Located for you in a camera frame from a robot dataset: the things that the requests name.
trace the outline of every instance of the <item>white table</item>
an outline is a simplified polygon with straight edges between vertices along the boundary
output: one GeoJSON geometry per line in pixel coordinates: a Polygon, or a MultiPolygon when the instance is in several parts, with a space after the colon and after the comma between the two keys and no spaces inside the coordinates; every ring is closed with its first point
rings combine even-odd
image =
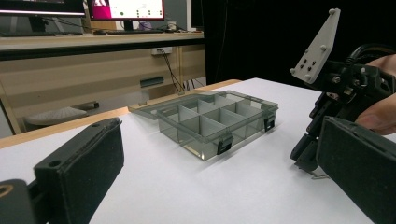
{"type": "MultiPolygon", "coordinates": [[[[311,179],[290,159],[320,92],[258,78],[226,90],[278,103],[275,128],[201,161],[157,121],[121,116],[124,167],[92,223],[372,223],[331,179],[311,179]]],[[[83,128],[1,149],[0,180],[30,183],[33,167],[83,128]]]]}

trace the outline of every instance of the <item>dark background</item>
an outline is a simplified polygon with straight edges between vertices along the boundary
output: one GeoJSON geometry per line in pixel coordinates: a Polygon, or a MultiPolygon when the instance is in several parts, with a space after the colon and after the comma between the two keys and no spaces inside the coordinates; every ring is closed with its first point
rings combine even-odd
{"type": "Polygon", "coordinates": [[[202,0],[206,82],[260,77],[304,87],[289,70],[329,16],[341,9],[330,60],[362,44],[396,46],[396,13],[386,1],[202,0]]]}

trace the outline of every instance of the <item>human hand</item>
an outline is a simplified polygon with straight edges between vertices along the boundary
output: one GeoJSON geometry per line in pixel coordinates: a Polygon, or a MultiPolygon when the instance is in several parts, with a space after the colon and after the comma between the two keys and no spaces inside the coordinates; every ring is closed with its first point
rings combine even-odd
{"type": "MultiPolygon", "coordinates": [[[[376,59],[367,65],[396,76],[396,55],[376,59]]],[[[356,123],[382,135],[396,133],[396,93],[371,105],[358,116],[356,123]]]]}

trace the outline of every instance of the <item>cable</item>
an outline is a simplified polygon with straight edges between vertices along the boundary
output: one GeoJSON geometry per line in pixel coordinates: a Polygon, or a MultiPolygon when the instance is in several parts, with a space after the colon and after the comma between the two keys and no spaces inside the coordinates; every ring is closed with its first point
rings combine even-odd
{"type": "Polygon", "coordinates": [[[384,44],[365,44],[356,48],[347,58],[346,64],[352,65],[354,63],[368,63],[380,57],[395,54],[396,48],[384,44]]]}
{"type": "Polygon", "coordinates": [[[204,84],[202,84],[200,81],[198,81],[198,79],[193,79],[193,80],[195,80],[196,82],[198,82],[202,87],[204,86],[204,84]]]}
{"type": "Polygon", "coordinates": [[[146,23],[145,23],[145,22],[142,22],[142,21],[138,21],[138,23],[139,23],[139,26],[142,26],[143,28],[148,29],[148,30],[159,30],[159,31],[163,31],[163,29],[160,29],[159,27],[157,27],[157,28],[148,27],[148,26],[146,26],[146,23]]]}
{"type": "Polygon", "coordinates": [[[169,63],[168,56],[166,55],[165,50],[163,50],[163,49],[158,49],[158,50],[161,51],[161,54],[162,54],[163,57],[165,58],[166,64],[168,65],[169,72],[171,73],[172,82],[173,82],[173,84],[174,84],[176,90],[177,90],[178,92],[184,91],[183,86],[180,84],[180,82],[177,80],[177,78],[175,77],[175,75],[174,75],[173,72],[172,72],[171,64],[169,63]]]}
{"type": "Polygon", "coordinates": [[[169,29],[169,25],[175,25],[176,31],[186,31],[186,32],[187,32],[187,29],[184,29],[184,28],[178,26],[178,25],[175,24],[175,23],[168,23],[168,24],[166,25],[166,28],[167,28],[167,29],[169,29]]]}
{"type": "Polygon", "coordinates": [[[64,20],[62,18],[59,18],[59,17],[56,17],[56,19],[57,20],[53,20],[51,18],[44,18],[43,17],[43,20],[46,20],[46,21],[57,21],[57,22],[62,23],[62,24],[71,25],[71,26],[77,26],[77,27],[81,27],[81,28],[85,28],[85,29],[89,29],[89,30],[102,30],[101,28],[91,28],[91,27],[88,27],[88,26],[78,25],[78,24],[75,24],[75,23],[73,23],[71,21],[66,21],[66,20],[64,20]]]}
{"type": "Polygon", "coordinates": [[[218,67],[216,69],[216,74],[215,74],[215,82],[218,81],[218,77],[219,77],[219,68],[220,68],[220,64],[221,64],[222,54],[224,51],[225,35],[226,35],[226,31],[227,31],[228,5],[229,5],[228,0],[225,2],[225,4],[226,4],[226,7],[225,7],[225,15],[224,15],[224,32],[223,32],[223,38],[222,38],[222,43],[221,43],[221,47],[220,47],[218,67]]]}
{"type": "Polygon", "coordinates": [[[186,88],[184,88],[185,90],[187,90],[187,91],[189,91],[190,90],[190,83],[189,83],[189,81],[187,80],[187,81],[185,81],[185,86],[186,86],[186,88]]]}

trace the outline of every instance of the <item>monitor screen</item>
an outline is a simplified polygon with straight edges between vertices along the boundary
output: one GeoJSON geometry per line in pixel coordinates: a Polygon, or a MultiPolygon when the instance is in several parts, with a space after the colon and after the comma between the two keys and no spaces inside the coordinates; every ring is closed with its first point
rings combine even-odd
{"type": "Polygon", "coordinates": [[[0,15],[85,17],[82,0],[0,0],[0,15]]]}
{"type": "Polygon", "coordinates": [[[191,27],[196,30],[204,30],[202,0],[191,0],[191,27]]]}
{"type": "Polygon", "coordinates": [[[163,0],[88,0],[92,21],[164,21],[163,0]]]}

